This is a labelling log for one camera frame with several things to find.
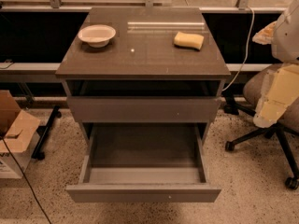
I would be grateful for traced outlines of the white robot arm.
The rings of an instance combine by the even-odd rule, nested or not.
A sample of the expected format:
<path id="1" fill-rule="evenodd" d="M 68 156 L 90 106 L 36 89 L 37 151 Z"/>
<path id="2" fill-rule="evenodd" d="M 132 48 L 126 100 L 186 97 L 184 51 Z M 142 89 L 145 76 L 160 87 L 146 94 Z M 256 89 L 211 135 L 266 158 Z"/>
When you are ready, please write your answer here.
<path id="1" fill-rule="evenodd" d="M 266 73 L 253 118 L 256 126 L 268 128 L 299 97 L 299 0 L 293 0 L 276 21 L 256 33 L 252 40 L 270 44 L 272 56 L 282 62 L 276 72 Z"/>

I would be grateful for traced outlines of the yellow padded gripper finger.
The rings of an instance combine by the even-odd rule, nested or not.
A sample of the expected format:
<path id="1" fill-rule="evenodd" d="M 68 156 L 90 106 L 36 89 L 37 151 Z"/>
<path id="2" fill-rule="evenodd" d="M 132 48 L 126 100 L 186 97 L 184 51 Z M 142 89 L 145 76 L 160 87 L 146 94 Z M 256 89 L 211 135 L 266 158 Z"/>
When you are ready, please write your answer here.
<path id="1" fill-rule="evenodd" d="M 298 97 L 298 64 L 284 63 L 277 71 L 267 71 L 255 109 L 254 124 L 260 128 L 272 126 Z"/>
<path id="2" fill-rule="evenodd" d="M 262 30 L 260 30 L 258 33 L 256 33 L 253 36 L 252 41 L 261 45 L 271 44 L 275 26 L 276 26 L 275 21 L 269 23 Z"/>

